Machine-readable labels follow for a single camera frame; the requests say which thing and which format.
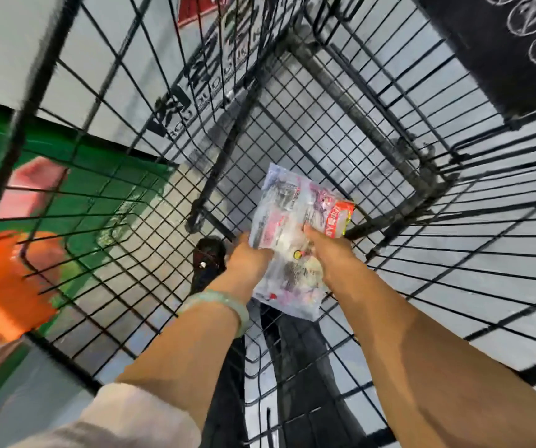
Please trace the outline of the person's right hand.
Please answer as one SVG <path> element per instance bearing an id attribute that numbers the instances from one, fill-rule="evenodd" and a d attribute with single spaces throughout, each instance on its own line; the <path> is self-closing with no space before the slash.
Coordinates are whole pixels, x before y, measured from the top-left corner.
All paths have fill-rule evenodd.
<path id="1" fill-rule="evenodd" d="M 324 283 L 334 293 L 350 285 L 351 278 L 361 275 L 367 266 L 359 260 L 350 242 L 344 238 L 331 238 L 323 247 L 314 247 L 310 243 L 312 255 L 322 266 Z"/>

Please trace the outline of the person's left hand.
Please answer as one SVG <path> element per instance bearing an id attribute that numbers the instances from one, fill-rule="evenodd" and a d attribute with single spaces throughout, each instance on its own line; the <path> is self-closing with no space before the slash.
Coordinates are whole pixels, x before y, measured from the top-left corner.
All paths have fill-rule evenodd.
<path id="1" fill-rule="evenodd" d="M 274 255 L 271 248 L 253 248 L 256 250 L 253 255 L 236 255 L 235 244 L 226 263 L 227 281 L 234 286 L 234 294 L 245 303 L 251 299 Z"/>

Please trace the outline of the clear plastic snack packet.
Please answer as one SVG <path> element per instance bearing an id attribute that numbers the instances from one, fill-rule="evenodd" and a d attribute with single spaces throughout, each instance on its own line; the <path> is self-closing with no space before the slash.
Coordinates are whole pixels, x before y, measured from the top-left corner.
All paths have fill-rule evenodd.
<path id="1" fill-rule="evenodd" d="M 303 227 L 340 238 L 354 208 L 339 193 L 271 164 L 252 219 L 249 244 L 274 253 L 253 298 L 289 316 L 316 321 L 326 287 L 323 268 Z"/>

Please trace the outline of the person's left forearm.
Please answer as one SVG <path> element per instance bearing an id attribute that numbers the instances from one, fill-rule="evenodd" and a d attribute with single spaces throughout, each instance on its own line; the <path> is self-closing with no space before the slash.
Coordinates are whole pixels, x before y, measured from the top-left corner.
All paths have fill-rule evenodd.
<path id="1" fill-rule="evenodd" d="M 223 292 L 247 306 L 234 293 Z M 219 373 L 239 328 L 227 306 L 206 302 L 177 316 L 116 382 L 136 386 L 187 412 L 203 429 Z"/>

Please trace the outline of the person's right forearm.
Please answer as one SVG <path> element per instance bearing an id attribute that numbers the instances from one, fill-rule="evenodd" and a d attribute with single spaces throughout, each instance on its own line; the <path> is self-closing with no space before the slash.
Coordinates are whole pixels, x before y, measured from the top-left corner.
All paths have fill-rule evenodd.
<path id="1" fill-rule="evenodd" d="M 326 274 L 402 448 L 536 448 L 536 391 L 361 262 Z"/>

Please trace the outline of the black shoe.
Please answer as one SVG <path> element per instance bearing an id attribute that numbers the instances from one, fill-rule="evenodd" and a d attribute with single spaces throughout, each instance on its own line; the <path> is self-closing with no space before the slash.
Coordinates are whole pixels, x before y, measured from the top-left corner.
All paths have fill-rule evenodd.
<path id="1" fill-rule="evenodd" d="M 194 277 L 210 273 L 213 277 L 226 269 L 226 246 L 216 236 L 208 236 L 197 241 L 193 250 Z"/>

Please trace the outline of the pale green jade bangle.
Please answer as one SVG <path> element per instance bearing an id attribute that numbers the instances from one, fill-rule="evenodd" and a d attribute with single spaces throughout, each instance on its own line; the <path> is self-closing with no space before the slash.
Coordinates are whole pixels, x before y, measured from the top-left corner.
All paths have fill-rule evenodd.
<path id="1" fill-rule="evenodd" d="M 204 290 L 202 292 L 193 294 L 187 297 L 177 310 L 177 314 L 181 315 L 185 311 L 193 308 L 195 305 L 206 302 L 220 303 L 227 306 L 232 310 L 239 318 L 239 328 L 234 338 L 241 338 L 247 330 L 250 322 L 249 311 L 247 306 L 235 301 L 231 296 L 223 292 L 217 292 L 213 290 Z"/>

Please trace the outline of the black trousers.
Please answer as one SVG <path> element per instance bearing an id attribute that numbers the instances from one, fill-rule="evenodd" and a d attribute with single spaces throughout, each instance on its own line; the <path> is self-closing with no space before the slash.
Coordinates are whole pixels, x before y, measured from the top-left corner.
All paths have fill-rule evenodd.
<path id="1" fill-rule="evenodd" d="M 349 448 L 365 432 L 340 395 L 317 322 L 261 305 L 261 325 L 277 381 L 279 448 Z M 243 448 L 243 338 L 223 362 L 199 448 Z"/>

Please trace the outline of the white shirt sleeve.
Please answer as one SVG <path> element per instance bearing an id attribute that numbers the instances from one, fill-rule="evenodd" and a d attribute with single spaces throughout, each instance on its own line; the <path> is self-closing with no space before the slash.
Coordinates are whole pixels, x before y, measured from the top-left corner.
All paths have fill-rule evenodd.
<path id="1" fill-rule="evenodd" d="M 191 416 L 128 384 L 103 386 L 78 419 L 8 448 L 199 448 Z"/>

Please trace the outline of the red white printed floor sticker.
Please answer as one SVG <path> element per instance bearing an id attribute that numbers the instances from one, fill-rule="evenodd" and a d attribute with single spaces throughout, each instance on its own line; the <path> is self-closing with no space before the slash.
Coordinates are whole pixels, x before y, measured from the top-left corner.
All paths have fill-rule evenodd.
<path id="1" fill-rule="evenodd" d="M 248 60 L 260 41 L 266 0 L 180 0 L 179 33 L 197 27 L 200 45 L 168 91 L 155 103 L 146 130 L 175 140 Z"/>

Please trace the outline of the black chalkboard sign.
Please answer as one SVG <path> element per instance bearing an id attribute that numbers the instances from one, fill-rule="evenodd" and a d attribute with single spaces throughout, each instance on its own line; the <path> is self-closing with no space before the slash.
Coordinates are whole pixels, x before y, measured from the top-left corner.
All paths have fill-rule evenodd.
<path id="1" fill-rule="evenodd" d="M 536 0 L 412 0 L 504 120 L 536 112 Z"/>

